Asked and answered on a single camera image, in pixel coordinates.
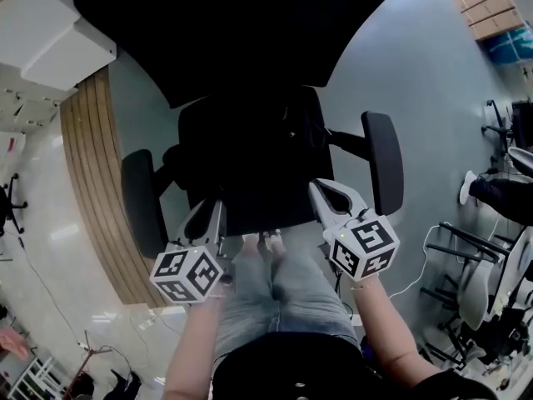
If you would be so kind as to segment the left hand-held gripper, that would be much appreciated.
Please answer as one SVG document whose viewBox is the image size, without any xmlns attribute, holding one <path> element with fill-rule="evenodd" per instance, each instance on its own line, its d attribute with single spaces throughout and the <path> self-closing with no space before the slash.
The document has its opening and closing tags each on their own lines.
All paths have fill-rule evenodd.
<svg viewBox="0 0 533 400">
<path fill-rule="evenodd" d="M 218 262 L 226 236 L 223 201 L 215 202 L 212 217 L 211 201 L 201 201 L 180 225 L 176 241 L 157 255 L 150 282 L 170 303 L 204 302 L 226 272 Z"/>
</svg>

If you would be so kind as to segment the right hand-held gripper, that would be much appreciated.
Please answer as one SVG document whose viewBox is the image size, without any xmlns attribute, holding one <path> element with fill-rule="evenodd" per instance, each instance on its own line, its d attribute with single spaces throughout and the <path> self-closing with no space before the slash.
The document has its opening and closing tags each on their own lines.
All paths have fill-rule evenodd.
<svg viewBox="0 0 533 400">
<path fill-rule="evenodd" d="M 329 260 L 360 282 L 387 270 L 400 240 L 386 216 L 378 216 L 351 187 L 328 179 L 309 183 L 316 220 L 325 229 Z"/>
</svg>

